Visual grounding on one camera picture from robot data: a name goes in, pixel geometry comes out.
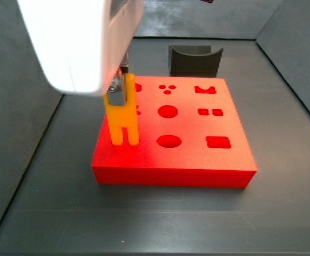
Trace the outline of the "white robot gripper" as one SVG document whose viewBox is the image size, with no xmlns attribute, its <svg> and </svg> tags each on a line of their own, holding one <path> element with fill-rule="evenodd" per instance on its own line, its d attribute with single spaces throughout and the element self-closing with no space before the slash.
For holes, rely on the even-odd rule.
<svg viewBox="0 0 310 256">
<path fill-rule="evenodd" d="M 108 89 L 108 103 L 123 106 L 128 65 L 121 61 L 144 0 L 17 0 L 17 4 L 49 85 L 65 94 L 96 97 Z"/>
</svg>

